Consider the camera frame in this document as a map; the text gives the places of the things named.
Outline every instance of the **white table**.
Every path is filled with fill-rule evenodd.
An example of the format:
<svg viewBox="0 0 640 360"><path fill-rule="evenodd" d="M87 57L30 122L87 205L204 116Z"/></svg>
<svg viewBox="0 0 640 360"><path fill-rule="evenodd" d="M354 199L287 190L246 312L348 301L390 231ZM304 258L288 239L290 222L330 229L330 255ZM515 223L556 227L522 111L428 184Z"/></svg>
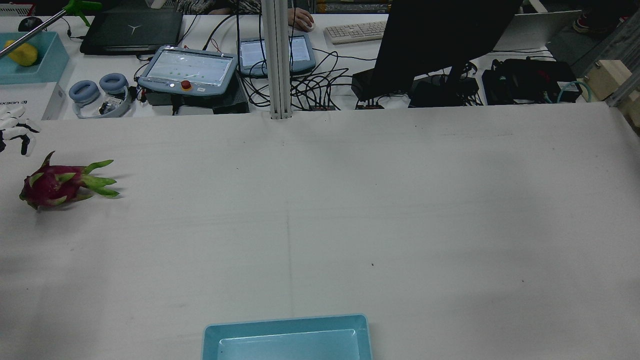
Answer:
<svg viewBox="0 0 640 360"><path fill-rule="evenodd" d="M0 359L199 359L365 313L373 356L640 356L640 141L604 103L44 123L0 154ZM122 198L22 180L109 158Z"/></svg>
<svg viewBox="0 0 640 360"><path fill-rule="evenodd" d="M193 20L192 15L184 17L182 26L186 29ZM241 16L241 37L251 38L258 37L258 16L257 15L244 15ZM314 47L325 51L337 51L341 56L354 56L358 58L373 59L378 55L378 48L380 47L380 41L360 42L355 44L343 44L333 45L323 35L323 28L327 26L353 24L359 22L372 22L381 21L387 18L385 14L363 14L363 15L314 15L317 28L315 31L309 33L311 42ZM71 30L73 36L84 35L87 27L82 20L78 17L65 17L71 24ZM199 16L191 31L182 42L182 45L186 45L192 49L201 49L205 41L207 40L211 30L217 25L224 16L221 15L206 15ZM7 17L0 22L0 31L15 31L18 23L22 20L20 17ZM96 83L99 79L110 72L121 72L129 80L129 83L135 85L134 72L144 63L138 61L133 55L129 56L93 56L84 55L80 53L79 48L81 40L69 39L67 37L67 25L59 20L49 27L49 31L56 31L60 35L60 38L70 55L69 63L65 69L59 84L64 91L68 91L69 88L80 80L93 80ZM236 22L235 19L230 19L220 27L216 32L214 39L220 44L222 51L236 53ZM209 46L208 50L214 50L213 46ZM489 54L480 59L474 60L479 69L489 69L491 67L491 61L494 58L504 60L506 58L523 58L527 54ZM316 51L316 61L320 62L326 54ZM324 62L319 71L327 71L333 67L333 58ZM338 61L337 67L347 67L349 71L347 74L353 74L363 70L371 69L374 67L374 61L362 61L351 58L341 58ZM476 78L479 80L482 71L480 71ZM338 83L350 83L350 79L343 79ZM256 81L258 84L266 85L266 80ZM484 90L480 89L481 97L484 97ZM332 99L343 110L352 110L355 107L357 98L351 91L350 86L335 86L332 89ZM407 97L394 97L394 98L382 98L380 104L386 108L406 108L409 103ZM269 108L256 108L250 106L251 111L268 111ZM211 114L210 109L205 108L190 108L183 106L180 109L181 115L198 115L198 114ZM132 110L130 110L125 117L149 117L158 115L171 115L171 106L151 106L149 103L142 104L135 102ZM76 116L73 112L72 101L67 99L67 102L63 105L63 109L60 115L61 119L75 119Z"/></svg>

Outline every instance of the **blue ear cushion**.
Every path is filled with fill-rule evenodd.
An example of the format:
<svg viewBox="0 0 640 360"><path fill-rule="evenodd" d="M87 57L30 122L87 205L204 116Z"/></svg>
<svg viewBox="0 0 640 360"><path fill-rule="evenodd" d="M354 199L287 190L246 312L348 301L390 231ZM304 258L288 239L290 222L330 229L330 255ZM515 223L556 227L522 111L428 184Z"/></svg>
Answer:
<svg viewBox="0 0 640 360"><path fill-rule="evenodd" d="M100 90L98 90L98 85L91 80L78 81L69 89L69 97L74 102L92 102L96 100L99 95Z"/></svg>
<svg viewBox="0 0 640 360"><path fill-rule="evenodd" d="M120 92L122 88L127 86L129 86L127 78L117 72L106 74L100 79L100 87L108 93Z"/></svg>

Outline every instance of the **yellow fruit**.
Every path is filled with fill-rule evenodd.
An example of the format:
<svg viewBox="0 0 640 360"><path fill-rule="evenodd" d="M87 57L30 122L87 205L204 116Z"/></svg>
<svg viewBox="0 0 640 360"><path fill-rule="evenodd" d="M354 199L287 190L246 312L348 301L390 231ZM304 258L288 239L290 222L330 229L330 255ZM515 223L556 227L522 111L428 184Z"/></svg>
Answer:
<svg viewBox="0 0 640 360"><path fill-rule="evenodd" d="M7 47L14 42L14 40L7 40L4 43L4 47ZM31 44L24 43L18 46L16 50L10 52L8 56L19 65L32 66L38 59L38 49Z"/></svg>

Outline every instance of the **black laptop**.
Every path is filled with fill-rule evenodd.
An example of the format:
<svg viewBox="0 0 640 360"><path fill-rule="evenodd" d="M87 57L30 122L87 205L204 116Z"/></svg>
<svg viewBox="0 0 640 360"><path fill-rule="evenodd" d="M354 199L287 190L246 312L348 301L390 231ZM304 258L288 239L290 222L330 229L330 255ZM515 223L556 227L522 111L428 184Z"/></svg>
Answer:
<svg viewBox="0 0 640 360"><path fill-rule="evenodd" d="M89 55L153 54L162 45L177 45L182 29L179 12L108 12L95 16L80 52Z"/></svg>

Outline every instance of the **tablet screen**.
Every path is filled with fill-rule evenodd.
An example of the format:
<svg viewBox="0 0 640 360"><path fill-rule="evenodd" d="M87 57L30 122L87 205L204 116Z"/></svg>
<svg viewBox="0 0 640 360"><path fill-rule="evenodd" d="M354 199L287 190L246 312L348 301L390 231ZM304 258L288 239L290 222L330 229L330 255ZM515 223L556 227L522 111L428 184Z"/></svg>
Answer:
<svg viewBox="0 0 640 360"><path fill-rule="evenodd" d="M214 86L222 85L232 59L181 51L163 51L147 74L150 78L189 80Z"/></svg>
<svg viewBox="0 0 640 360"><path fill-rule="evenodd" d="M264 61L264 56L262 55L263 51L266 52L264 40L262 40L262 45L260 45L260 41L258 40L242 42L240 51L242 52L242 67L252 67L258 62ZM289 54L292 55L293 61L310 60L305 37L292 38L289 46Z"/></svg>

